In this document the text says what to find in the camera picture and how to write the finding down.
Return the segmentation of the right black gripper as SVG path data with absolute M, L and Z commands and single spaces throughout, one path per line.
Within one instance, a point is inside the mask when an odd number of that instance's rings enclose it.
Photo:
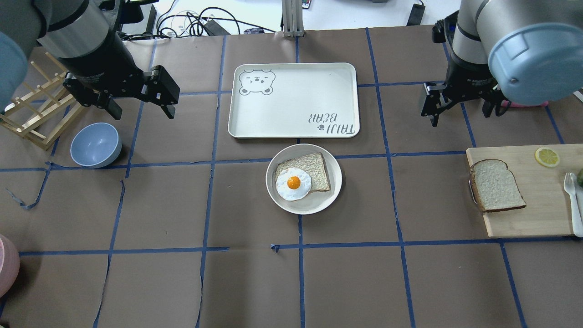
M 425 82 L 424 92 L 420 115 L 430 117 L 432 127 L 439 124 L 440 114 L 469 100 L 484 101 L 482 112 L 486 118 L 492 113 L 502 116 L 508 110 L 508 104 L 502 104 L 507 100 L 506 96 L 486 68 L 468 69 L 460 64 L 450 64 L 445 81 L 441 84 Z

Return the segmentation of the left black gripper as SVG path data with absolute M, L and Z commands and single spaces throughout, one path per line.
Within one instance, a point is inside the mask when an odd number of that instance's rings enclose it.
M 156 65 L 148 72 L 139 70 L 112 79 L 101 76 L 92 84 L 82 82 L 69 72 L 63 86 L 82 106 L 104 109 L 114 120 L 121 120 L 123 113 L 114 100 L 116 97 L 156 104 L 168 119 L 173 120 L 180 93 L 179 85 L 162 65 Z

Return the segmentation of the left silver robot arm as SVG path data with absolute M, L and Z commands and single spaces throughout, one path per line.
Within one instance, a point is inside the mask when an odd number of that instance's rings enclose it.
M 125 96 L 175 117 L 177 83 L 161 65 L 142 71 L 92 0 L 3 0 L 0 35 L 2 109 L 25 80 L 29 56 L 41 44 L 66 68 L 63 85 L 82 106 L 104 109 L 119 120 L 122 108 L 114 98 Z

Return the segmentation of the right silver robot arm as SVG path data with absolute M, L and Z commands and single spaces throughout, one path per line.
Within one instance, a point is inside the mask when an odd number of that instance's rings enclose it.
M 450 45 L 442 84 L 425 82 L 421 116 L 435 127 L 458 103 L 482 99 L 486 118 L 509 106 L 538 106 L 583 83 L 580 0 L 463 0 L 432 28 Z

